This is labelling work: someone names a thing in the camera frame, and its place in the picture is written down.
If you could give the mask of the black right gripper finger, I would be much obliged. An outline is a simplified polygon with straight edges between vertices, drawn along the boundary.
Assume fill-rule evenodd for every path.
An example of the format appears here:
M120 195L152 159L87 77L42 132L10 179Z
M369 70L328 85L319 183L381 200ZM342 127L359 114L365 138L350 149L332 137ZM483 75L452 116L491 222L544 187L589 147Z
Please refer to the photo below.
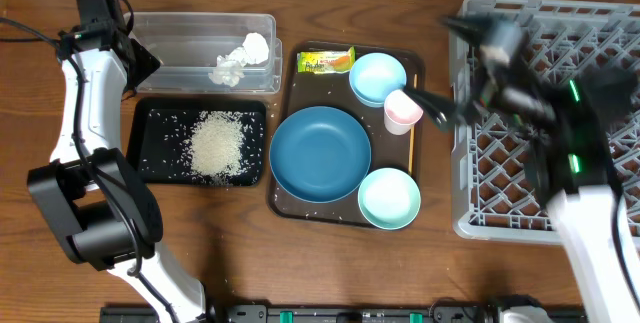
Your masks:
M488 30L488 19L485 17L446 16L442 24L471 46L479 46Z
M450 98L409 86L403 92L413 100L441 131L463 123L458 105Z

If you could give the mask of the white tissue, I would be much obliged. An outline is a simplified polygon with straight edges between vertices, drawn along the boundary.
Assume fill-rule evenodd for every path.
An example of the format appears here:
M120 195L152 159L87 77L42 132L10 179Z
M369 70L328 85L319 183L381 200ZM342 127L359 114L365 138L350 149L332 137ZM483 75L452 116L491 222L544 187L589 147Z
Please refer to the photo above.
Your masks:
M244 77L243 69L247 65L259 65L269 58L269 46L263 35L248 33L241 46L228 55L219 55L216 66L208 78L217 85L235 87Z

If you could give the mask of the pile of white rice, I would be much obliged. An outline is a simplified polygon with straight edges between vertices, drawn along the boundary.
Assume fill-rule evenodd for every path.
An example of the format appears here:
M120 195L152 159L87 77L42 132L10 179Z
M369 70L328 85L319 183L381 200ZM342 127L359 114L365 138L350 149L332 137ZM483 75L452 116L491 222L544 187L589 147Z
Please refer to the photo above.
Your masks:
M198 183L231 186L246 172L241 148L245 142L243 114L202 111L183 141L189 177Z

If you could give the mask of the dark blue plate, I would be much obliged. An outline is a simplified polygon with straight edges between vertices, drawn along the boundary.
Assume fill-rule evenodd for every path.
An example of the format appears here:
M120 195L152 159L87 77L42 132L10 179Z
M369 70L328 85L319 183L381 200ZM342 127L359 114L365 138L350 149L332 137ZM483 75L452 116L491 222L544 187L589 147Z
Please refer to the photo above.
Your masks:
M328 106L304 108L276 129L270 169L280 187L309 203L324 204L351 194L368 174L372 147L363 126Z

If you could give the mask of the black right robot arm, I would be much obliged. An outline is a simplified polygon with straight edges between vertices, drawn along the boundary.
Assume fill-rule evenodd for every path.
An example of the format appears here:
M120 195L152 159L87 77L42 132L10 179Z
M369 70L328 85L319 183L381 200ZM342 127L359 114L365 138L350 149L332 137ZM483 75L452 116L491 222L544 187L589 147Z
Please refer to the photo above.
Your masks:
M516 22L449 16L443 23L476 51L477 80L460 102L414 88L406 94L443 131L485 112L539 131L525 176L559 235L588 320L638 321L639 256L606 137L632 110L638 75L609 67L546 85L526 64L529 37Z

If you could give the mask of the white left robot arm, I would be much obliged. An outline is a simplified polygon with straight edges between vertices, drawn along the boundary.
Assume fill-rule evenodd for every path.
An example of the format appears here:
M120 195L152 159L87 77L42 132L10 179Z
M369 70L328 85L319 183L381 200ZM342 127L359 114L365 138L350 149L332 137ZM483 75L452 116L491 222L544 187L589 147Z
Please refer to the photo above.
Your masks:
M163 243L159 205L121 151L122 96L159 61L130 38L127 0L76 0L80 22L60 34L66 92L62 127L47 165L27 187L66 256L134 288L160 322L204 322L203 284Z

